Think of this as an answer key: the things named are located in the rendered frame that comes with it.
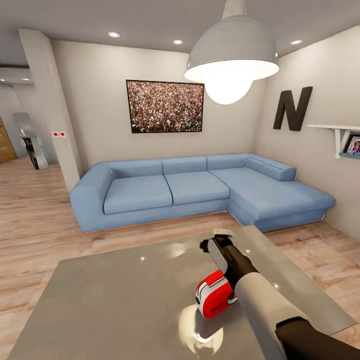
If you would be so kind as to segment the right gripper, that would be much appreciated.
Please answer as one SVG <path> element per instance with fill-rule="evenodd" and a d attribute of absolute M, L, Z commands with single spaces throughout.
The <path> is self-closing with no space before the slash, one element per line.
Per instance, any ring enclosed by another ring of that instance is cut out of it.
<path fill-rule="evenodd" d="M 205 239 L 203 242 L 200 243 L 200 248 L 203 249 L 203 251 L 205 253 L 209 252 L 209 250 L 208 250 L 208 242 L 209 242 L 209 240 Z"/>

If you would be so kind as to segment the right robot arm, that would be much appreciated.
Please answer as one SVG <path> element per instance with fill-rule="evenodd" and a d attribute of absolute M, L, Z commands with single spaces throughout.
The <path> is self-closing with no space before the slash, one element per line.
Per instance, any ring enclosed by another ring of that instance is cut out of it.
<path fill-rule="evenodd" d="M 360 349 L 321 333 L 234 246 L 230 229 L 213 229 L 200 248 L 210 253 L 232 287 L 265 360 L 360 360 Z"/>

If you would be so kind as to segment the radio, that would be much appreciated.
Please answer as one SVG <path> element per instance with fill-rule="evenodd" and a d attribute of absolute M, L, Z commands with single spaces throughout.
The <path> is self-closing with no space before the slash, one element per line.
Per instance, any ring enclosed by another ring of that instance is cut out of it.
<path fill-rule="evenodd" d="M 238 298 L 219 269 L 206 277 L 196 288 L 195 301 L 206 319 L 212 319 L 234 304 Z"/>

